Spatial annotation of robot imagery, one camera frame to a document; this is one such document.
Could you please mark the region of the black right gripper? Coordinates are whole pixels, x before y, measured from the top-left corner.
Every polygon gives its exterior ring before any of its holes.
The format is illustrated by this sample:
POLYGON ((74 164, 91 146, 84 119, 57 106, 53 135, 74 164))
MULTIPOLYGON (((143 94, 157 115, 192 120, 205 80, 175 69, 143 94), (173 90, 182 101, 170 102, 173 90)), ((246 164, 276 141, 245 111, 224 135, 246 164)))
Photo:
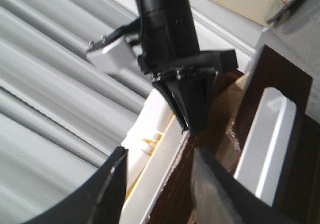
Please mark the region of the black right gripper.
MULTIPOLYGON (((238 68, 235 50, 201 51, 189 0, 136 0, 144 74, 175 69, 215 69, 226 73, 238 68)), ((152 82, 176 115, 183 130, 198 134, 208 125, 215 72, 168 73, 152 82)))

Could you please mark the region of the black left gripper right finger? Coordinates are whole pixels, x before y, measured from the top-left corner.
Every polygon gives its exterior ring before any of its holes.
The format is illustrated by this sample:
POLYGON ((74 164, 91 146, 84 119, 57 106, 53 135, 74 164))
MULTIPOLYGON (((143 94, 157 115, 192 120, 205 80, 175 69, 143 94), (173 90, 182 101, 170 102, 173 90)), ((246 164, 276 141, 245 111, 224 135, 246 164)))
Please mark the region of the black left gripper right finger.
POLYGON ((191 195, 197 224, 293 224, 255 197, 204 147, 194 150, 191 195))

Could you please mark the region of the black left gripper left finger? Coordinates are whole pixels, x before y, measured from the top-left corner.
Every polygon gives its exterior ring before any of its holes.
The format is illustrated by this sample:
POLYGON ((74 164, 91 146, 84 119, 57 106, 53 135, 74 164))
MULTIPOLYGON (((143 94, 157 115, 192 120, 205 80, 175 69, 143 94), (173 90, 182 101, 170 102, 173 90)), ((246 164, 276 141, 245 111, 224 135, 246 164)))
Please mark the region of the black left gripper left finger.
POLYGON ((103 165, 61 202, 26 224, 118 224, 127 191, 128 150, 116 147, 103 165))

